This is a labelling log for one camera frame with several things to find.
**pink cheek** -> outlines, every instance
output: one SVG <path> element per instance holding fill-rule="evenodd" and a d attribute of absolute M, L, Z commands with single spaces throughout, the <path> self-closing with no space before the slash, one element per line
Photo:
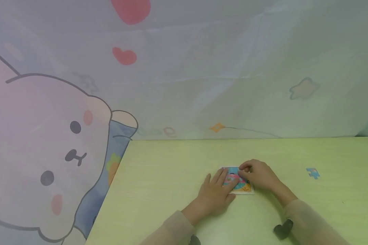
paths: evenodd
<path fill-rule="evenodd" d="M 91 113 L 91 111 L 85 111 L 85 113 L 83 114 L 83 122 L 87 126 L 89 126 L 93 122 L 93 114 Z"/>
<path fill-rule="evenodd" d="M 52 198 L 51 205 L 52 205 L 52 212 L 55 215 L 60 215 L 63 207 L 63 197 L 60 194 L 55 195 Z"/>

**wall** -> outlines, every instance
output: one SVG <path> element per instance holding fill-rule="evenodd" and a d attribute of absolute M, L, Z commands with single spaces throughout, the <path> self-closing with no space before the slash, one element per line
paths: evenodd
<path fill-rule="evenodd" d="M 83 244 L 129 140 L 368 135 L 368 0 L 0 0 L 0 244 Z"/>

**beige sleeve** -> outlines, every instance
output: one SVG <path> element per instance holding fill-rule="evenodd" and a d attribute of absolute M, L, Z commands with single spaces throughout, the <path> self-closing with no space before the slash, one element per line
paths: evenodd
<path fill-rule="evenodd" d="M 194 230 L 184 214 L 176 211 L 140 245 L 188 245 Z"/>
<path fill-rule="evenodd" d="M 285 207 L 286 217 L 293 221 L 291 233 L 302 245 L 349 245 L 308 204 L 297 199 Z"/>

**light green table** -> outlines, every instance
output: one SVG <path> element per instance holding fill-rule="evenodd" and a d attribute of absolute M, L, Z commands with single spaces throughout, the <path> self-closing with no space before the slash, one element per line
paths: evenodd
<path fill-rule="evenodd" d="M 196 197 L 207 173 L 252 158 L 267 162 L 349 242 L 368 244 L 368 137 L 357 137 L 131 141 L 86 245 L 138 245 Z M 281 214 L 275 199 L 255 188 L 200 224 L 197 236 L 202 245 L 291 244 L 272 233 Z"/>

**wrist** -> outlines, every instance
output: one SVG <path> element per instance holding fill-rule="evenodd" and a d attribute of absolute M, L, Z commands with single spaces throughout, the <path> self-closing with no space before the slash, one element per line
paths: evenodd
<path fill-rule="evenodd" d="M 275 185 L 271 192 L 284 208 L 290 202 L 298 199 L 297 196 L 282 182 L 278 185 Z"/>
<path fill-rule="evenodd" d="M 208 214 L 199 199 L 194 199 L 188 206 L 181 211 L 192 226 L 197 225 Z"/>
<path fill-rule="evenodd" d="M 278 182 L 275 182 L 271 188 L 270 188 L 270 192 L 273 194 L 273 195 L 276 195 L 278 193 L 280 193 L 281 191 L 283 191 L 284 188 L 287 188 L 287 186 L 282 183 L 282 181 L 278 181 Z"/>

